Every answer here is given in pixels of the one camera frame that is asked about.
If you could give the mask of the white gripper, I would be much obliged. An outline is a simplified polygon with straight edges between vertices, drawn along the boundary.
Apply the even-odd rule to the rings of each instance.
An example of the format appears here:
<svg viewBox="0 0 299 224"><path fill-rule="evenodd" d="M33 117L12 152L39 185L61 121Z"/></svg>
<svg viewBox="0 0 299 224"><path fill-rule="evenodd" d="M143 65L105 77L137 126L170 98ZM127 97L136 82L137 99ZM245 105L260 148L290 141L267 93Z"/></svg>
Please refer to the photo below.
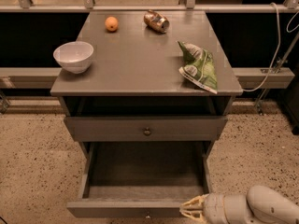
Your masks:
<svg viewBox="0 0 299 224"><path fill-rule="evenodd" d="M209 224L258 224L243 194L200 195L183 203L180 209L183 216L199 224L206 221Z"/></svg>

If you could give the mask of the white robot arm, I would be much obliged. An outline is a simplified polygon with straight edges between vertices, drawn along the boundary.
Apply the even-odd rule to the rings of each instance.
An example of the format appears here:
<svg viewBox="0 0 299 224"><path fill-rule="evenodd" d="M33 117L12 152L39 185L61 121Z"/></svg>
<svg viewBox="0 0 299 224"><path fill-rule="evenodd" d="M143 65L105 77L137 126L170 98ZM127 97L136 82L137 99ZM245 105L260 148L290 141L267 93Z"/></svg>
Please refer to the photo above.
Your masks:
<svg viewBox="0 0 299 224"><path fill-rule="evenodd" d="M209 193L196 196L179 212L200 224L298 224L299 206L266 186L247 194Z"/></svg>

